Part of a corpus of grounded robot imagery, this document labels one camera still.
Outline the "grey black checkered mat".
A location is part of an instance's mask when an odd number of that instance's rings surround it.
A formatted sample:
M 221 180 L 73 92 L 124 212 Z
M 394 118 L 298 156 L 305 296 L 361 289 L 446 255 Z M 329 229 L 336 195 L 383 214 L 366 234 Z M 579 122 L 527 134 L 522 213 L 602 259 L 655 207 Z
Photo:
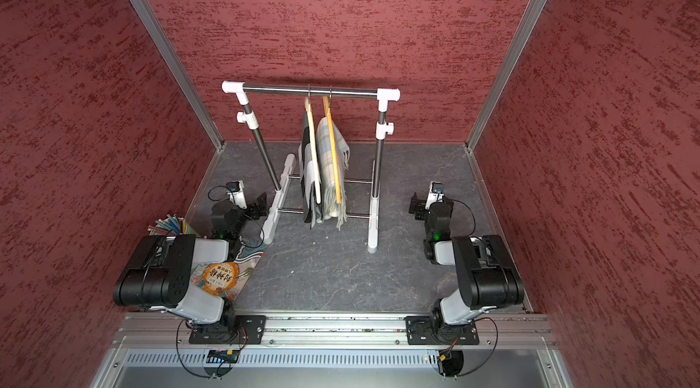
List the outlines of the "grey black checkered mat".
M 304 113 L 302 140 L 298 149 L 299 171 L 301 188 L 304 198 L 304 223 L 311 229 L 323 219 L 322 205 L 318 205 L 315 200 L 314 174 L 312 169 L 311 145 L 309 140 L 309 125 Z

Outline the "blue cream plaid scarf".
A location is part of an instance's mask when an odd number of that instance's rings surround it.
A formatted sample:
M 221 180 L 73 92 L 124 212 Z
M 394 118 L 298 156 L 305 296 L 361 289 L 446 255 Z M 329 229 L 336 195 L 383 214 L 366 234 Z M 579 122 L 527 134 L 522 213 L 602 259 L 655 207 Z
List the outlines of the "blue cream plaid scarf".
M 350 147 L 336 125 L 334 125 L 335 150 L 337 151 L 337 166 L 339 182 L 335 182 L 335 167 L 333 163 L 331 137 L 328 120 L 323 117 L 316 129 L 317 156 L 321 175 L 322 211 L 324 220 L 337 220 L 337 228 L 341 229 L 347 222 L 346 212 L 346 171 L 349 169 Z

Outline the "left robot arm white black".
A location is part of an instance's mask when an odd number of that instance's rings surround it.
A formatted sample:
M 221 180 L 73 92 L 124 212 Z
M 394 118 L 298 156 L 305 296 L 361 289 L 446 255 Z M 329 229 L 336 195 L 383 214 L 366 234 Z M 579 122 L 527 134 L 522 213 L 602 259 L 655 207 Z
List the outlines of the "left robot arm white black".
M 264 254 L 264 237 L 244 236 L 268 215 L 267 195 L 242 207 L 234 194 L 213 205 L 213 236 L 166 232 L 142 238 L 113 289 L 113 302 L 137 311 L 166 311 L 193 325 L 230 325 L 233 303 Z

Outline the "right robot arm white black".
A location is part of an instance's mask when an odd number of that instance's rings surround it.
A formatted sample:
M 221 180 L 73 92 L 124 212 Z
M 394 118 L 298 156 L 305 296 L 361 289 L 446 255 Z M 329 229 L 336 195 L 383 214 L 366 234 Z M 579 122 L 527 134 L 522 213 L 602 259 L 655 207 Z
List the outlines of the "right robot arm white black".
M 521 276 L 499 235 L 453 236 L 450 222 L 454 202 L 421 200 L 414 195 L 408 213 L 424 223 L 424 254 L 432 264 L 453 266 L 457 289 L 434 305 L 431 326 L 464 326 L 495 309 L 525 300 Z

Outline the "orange plastic hanger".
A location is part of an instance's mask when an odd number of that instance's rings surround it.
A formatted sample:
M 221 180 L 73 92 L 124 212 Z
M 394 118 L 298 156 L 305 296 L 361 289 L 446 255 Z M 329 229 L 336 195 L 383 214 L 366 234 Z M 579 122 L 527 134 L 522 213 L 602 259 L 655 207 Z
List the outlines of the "orange plastic hanger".
M 331 99 L 332 99 L 332 97 L 333 97 L 333 88 L 330 87 L 328 90 L 327 96 L 323 97 L 323 104 L 324 104 L 324 114 L 326 115 L 327 130 L 328 130 L 329 144 L 330 144 L 330 154 L 331 154 L 332 166 L 333 166 L 333 177 L 334 177 L 334 186 L 335 186 L 335 201 L 337 202 L 338 205 L 341 205 L 343 202 L 343 197 L 342 197 L 342 189 L 340 186 L 341 180 L 340 180 L 340 167 L 339 167 L 338 156 L 337 156 L 337 142 L 335 141 L 335 124 L 333 121 L 332 111 L 331 111 Z

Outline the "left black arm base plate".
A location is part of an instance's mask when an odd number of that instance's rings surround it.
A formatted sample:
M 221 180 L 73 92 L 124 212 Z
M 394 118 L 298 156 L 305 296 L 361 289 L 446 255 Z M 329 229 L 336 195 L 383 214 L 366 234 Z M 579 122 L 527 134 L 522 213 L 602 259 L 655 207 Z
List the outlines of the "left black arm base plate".
M 189 344 L 252 344 L 259 345 L 265 332 L 264 315 L 235 316 L 231 321 L 194 324 Z

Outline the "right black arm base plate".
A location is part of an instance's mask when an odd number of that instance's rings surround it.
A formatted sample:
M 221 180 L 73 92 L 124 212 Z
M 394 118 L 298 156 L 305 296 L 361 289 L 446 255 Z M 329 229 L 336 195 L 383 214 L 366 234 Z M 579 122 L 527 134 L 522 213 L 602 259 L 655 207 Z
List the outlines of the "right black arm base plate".
M 479 335 L 473 323 L 450 325 L 428 316 L 404 318 L 409 345 L 478 345 Z

